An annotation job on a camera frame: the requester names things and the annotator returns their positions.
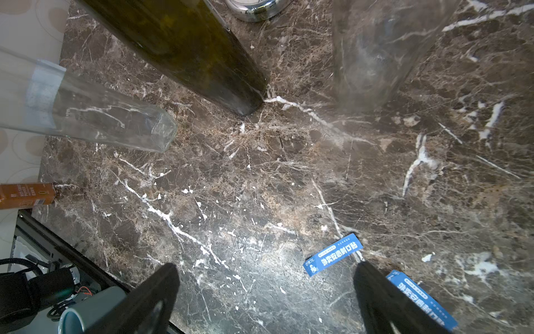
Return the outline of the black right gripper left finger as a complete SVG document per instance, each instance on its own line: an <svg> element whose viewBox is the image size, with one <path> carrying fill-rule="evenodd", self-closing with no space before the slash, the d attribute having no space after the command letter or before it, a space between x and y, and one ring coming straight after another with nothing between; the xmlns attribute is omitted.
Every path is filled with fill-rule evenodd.
<svg viewBox="0 0 534 334"><path fill-rule="evenodd" d="M86 333L167 333L179 291L177 267L166 263Z"/></svg>

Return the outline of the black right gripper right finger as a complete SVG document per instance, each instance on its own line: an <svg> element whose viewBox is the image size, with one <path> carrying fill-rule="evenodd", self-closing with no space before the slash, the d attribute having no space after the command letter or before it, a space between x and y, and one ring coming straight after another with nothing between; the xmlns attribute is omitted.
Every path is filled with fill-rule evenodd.
<svg viewBox="0 0 534 334"><path fill-rule="evenodd" d="M353 283L367 333L442 333L439 325L369 262L357 265Z"/></svg>

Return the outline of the clear bottle black cap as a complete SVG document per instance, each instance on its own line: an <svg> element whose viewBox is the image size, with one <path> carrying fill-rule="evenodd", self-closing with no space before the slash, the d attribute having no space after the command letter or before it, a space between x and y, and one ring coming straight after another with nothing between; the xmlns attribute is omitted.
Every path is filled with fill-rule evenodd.
<svg viewBox="0 0 534 334"><path fill-rule="evenodd" d="M174 118L154 104L87 82L64 67L1 49L1 126L162 153Z"/></svg>

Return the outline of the clear glass bottle cork stopper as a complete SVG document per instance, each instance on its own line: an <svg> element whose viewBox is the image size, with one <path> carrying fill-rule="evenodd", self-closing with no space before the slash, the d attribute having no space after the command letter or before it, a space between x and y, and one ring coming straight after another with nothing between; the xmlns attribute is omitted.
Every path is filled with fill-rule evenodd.
<svg viewBox="0 0 534 334"><path fill-rule="evenodd" d="M339 106L349 112L368 112L392 99L459 4L334 1L332 38Z"/></svg>

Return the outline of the dark green wine bottle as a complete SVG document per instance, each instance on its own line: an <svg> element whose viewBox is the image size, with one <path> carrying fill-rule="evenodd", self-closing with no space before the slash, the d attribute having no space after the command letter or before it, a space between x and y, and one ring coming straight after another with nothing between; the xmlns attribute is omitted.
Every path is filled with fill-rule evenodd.
<svg viewBox="0 0 534 334"><path fill-rule="evenodd" d="M208 1L82 1L115 37L165 76L240 116L267 79Z"/></svg>

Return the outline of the grey teal cup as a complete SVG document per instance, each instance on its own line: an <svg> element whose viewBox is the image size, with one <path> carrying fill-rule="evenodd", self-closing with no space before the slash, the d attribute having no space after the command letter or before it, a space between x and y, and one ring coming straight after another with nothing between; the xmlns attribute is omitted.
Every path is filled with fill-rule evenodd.
<svg viewBox="0 0 534 334"><path fill-rule="evenodd" d="M58 333L83 333L111 312L125 297L126 293L114 286L67 308L60 317Z"/></svg>

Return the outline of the chrome glass rack stand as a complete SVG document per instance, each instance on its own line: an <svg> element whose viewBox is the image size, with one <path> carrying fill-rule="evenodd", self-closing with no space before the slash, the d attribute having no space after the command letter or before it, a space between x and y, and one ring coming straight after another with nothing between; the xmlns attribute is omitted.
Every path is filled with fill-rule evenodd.
<svg viewBox="0 0 534 334"><path fill-rule="evenodd" d="M292 2L292 0L225 0L232 14L244 22L271 19Z"/></svg>

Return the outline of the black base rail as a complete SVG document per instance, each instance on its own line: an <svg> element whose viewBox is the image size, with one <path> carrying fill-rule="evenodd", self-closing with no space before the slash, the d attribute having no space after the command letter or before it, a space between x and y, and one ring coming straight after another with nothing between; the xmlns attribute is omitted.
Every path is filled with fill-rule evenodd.
<svg viewBox="0 0 534 334"><path fill-rule="evenodd" d="M128 288L20 210L9 255L1 257L1 332L58 333L62 313L110 287ZM172 324L167 333L180 333Z"/></svg>

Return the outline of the brown object near wall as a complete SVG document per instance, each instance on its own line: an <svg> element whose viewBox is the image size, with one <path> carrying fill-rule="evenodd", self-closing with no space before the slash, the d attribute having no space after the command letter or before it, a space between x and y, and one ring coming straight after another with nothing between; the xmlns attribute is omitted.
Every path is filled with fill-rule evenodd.
<svg viewBox="0 0 534 334"><path fill-rule="evenodd" d="M1 185L1 209L28 209L39 205L50 205L56 197L54 185L50 183Z"/></svg>

